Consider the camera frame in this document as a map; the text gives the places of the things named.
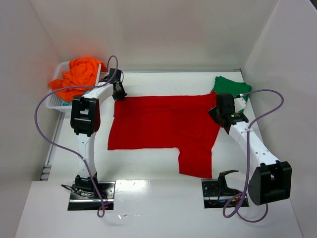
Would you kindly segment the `red t shirt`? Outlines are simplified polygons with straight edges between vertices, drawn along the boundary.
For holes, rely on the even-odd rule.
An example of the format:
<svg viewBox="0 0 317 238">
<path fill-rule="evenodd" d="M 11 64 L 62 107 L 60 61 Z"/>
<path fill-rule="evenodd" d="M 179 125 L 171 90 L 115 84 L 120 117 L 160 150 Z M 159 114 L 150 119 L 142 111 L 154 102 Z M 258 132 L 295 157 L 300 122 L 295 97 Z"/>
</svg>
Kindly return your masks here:
<svg viewBox="0 0 317 238">
<path fill-rule="evenodd" d="M 216 93 L 127 97 L 114 103 L 108 150 L 179 150 L 179 172 L 212 178 L 212 148 L 220 126 L 209 115 Z"/>
</svg>

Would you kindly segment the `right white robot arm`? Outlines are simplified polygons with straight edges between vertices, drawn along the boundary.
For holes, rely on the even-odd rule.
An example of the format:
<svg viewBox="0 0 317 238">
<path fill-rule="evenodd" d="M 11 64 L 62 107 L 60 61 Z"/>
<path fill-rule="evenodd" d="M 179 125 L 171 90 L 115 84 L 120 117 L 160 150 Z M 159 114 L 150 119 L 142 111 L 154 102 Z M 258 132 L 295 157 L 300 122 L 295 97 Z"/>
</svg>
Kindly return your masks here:
<svg viewBox="0 0 317 238">
<path fill-rule="evenodd" d="M 213 121 L 235 140 L 247 156 L 247 173 L 238 170 L 221 172 L 218 177 L 222 192 L 229 189 L 246 190 L 255 205 L 288 199 L 291 193 L 292 167 L 280 161 L 252 130 L 247 117 L 235 108 L 246 104 L 243 95 L 217 94 L 216 106 L 209 110 Z"/>
</svg>

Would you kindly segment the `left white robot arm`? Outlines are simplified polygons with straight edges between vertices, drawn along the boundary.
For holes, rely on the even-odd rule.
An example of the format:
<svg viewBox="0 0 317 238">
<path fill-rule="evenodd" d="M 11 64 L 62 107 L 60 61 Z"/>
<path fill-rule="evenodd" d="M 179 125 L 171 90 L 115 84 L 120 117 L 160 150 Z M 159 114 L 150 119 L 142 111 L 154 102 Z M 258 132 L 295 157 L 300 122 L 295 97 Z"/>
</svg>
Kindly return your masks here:
<svg viewBox="0 0 317 238">
<path fill-rule="evenodd" d="M 73 99 L 70 125 L 76 135 L 79 158 L 83 163 L 75 177 L 74 190 L 77 193 L 89 196 L 98 194 L 94 146 L 97 131 L 101 126 L 100 105 L 109 97 L 117 101 L 127 96 L 122 85 L 123 78 L 120 69 L 111 68 L 95 88 Z"/>
</svg>

